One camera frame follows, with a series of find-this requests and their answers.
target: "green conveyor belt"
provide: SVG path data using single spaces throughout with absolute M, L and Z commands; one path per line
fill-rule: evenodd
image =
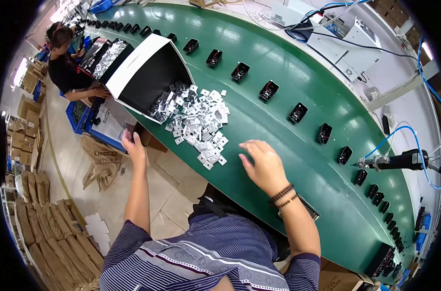
M 278 36 L 243 20 L 215 11 L 176 4 L 151 3 L 145 7 L 128 4 L 115 6 L 96 15 L 101 20 L 115 20 L 124 25 L 138 23 L 159 29 L 162 35 L 177 34 L 177 48 L 182 52 L 185 39 L 195 38 L 200 47 L 185 61 L 201 89 L 227 90 L 224 101 L 230 109 L 229 123 L 221 129 L 229 139 L 222 155 L 224 166 L 208 171 L 196 159 L 197 150 L 188 143 L 176 145 L 172 134 L 148 119 L 131 112 L 138 121 L 209 183 L 285 233 L 277 209 L 246 175 L 238 154 L 238 144 L 249 139 L 267 141 L 280 155 L 290 182 L 321 214 L 316 224 L 321 237 L 322 255 L 353 271 L 363 273 L 381 242 L 392 244 L 385 215 L 365 196 L 371 184 L 378 184 L 385 200 L 390 201 L 403 240 L 411 242 L 414 218 L 410 194 L 401 170 L 385 170 L 369 175 L 362 187 L 353 185 L 357 168 L 349 166 L 368 154 L 383 139 L 375 121 L 361 103 L 317 61 Z M 116 33 L 109 29 L 87 28 L 94 37 L 120 37 L 135 47 L 143 40 L 138 33 Z M 211 69 L 206 59 L 213 49 L 223 51 L 222 61 Z M 238 61 L 251 69 L 236 84 L 230 74 Z M 267 103 L 258 99 L 259 91 L 269 80 L 280 86 Z M 304 119 L 291 125 L 287 116 L 301 102 L 308 107 Z M 333 127 L 326 145 L 316 143 L 318 129 L 324 122 Z M 337 164 L 340 149 L 350 146 L 353 154 L 346 166 Z M 388 144 L 380 153 L 385 153 Z M 413 259 L 413 247 L 400 254 L 404 267 Z M 393 280 L 379 278 L 382 282 Z

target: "bracelet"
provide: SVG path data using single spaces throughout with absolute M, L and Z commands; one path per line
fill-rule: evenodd
M 290 183 L 287 187 L 285 187 L 284 190 L 280 191 L 279 193 L 277 193 L 276 195 L 271 197 L 271 200 L 274 202 L 279 200 L 280 198 L 284 197 L 288 192 L 290 192 L 294 188 L 295 188 L 295 186 L 292 183 Z
M 293 196 L 292 198 L 290 198 L 287 202 L 285 202 L 284 204 L 282 204 L 282 205 L 279 205 L 277 208 L 278 209 L 282 209 L 283 207 L 285 207 L 287 204 L 289 204 L 290 202 L 292 202 L 295 198 L 297 198 L 298 197 L 298 195 L 296 195 L 295 194 L 295 196 Z

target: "black product box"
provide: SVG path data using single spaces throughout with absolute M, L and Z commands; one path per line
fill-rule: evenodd
M 112 42 L 113 44 L 121 41 L 121 39 L 116 38 L 114 39 L 114 41 Z M 125 59 L 135 50 L 133 48 L 133 46 L 129 43 L 127 43 L 126 41 L 123 40 L 123 42 L 125 44 L 127 44 L 127 46 L 125 47 L 125 49 L 119 54 L 119 56 L 112 62 L 112 64 L 107 68 L 106 72 L 104 72 L 104 74 L 101 76 L 101 78 L 98 79 L 99 82 L 101 82 L 102 84 L 106 84 L 107 81 L 111 78 L 111 76 L 115 73 L 115 71 L 117 70 L 118 67 L 120 67 L 120 65 L 122 64 L 123 61 L 125 61 Z
M 384 263 L 385 260 L 387 260 L 389 252 L 392 251 L 393 253 L 393 249 L 393 247 L 383 242 L 382 245 L 379 247 L 376 255 L 372 259 L 371 263 L 369 263 L 369 266 L 364 271 L 364 274 L 366 274 L 370 278 L 373 278 L 381 264 Z
M 84 55 L 83 60 L 80 63 L 80 68 L 93 76 L 96 65 L 111 45 L 112 43 L 110 40 L 98 38 Z

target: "white machine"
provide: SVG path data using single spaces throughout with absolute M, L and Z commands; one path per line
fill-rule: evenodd
M 272 5 L 271 20 L 282 26 L 289 26 L 299 23 L 305 14 L 314 10 L 316 8 L 299 0 L 289 0 L 287 6 Z M 327 14 L 324 17 L 316 14 L 310 18 L 310 21 L 312 26 L 317 26 L 320 22 L 323 23 L 331 17 Z M 341 25 L 342 29 L 339 29 L 339 33 L 336 34 L 330 32 L 326 26 L 314 28 L 313 31 L 336 36 L 362 46 L 381 47 L 377 35 L 357 17 L 355 17 L 352 27 Z M 361 76 L 382 56 L 381 50 L 358 47 L 342 40 L 312 33 L 307 44 L 334 65 L 332 70 L 338 69 L 350 81 L 354 81 Z

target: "woman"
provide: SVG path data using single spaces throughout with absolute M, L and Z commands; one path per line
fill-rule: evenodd
M 106 98 L 111 94 L 78 68 L 74 60 L 82 56 L 84 50 L 71 55 L 68 48 L 72 39 L 73 31 L 68 27 L 54 32 L 50 41 L 49 77 L 69 101 L 81 100 L 91 106 L 94 96 Z
M 277 246 L 268 233 L 239 215 L 190 216 L 182 235 L 153 241 L 150 237 L 146 156 L 138 134 L 122 144 L 133 161 L 131 192 L 124 227 L 107 254 L 99 280 L 103 291 L 316 291 L 321 247 L 307 210 L 287 181 L 282 161 L 263 141 L 247 141 L 240 159 L 248 176 L 281 210 L 292 259 L 282 274 L 273 262 Z

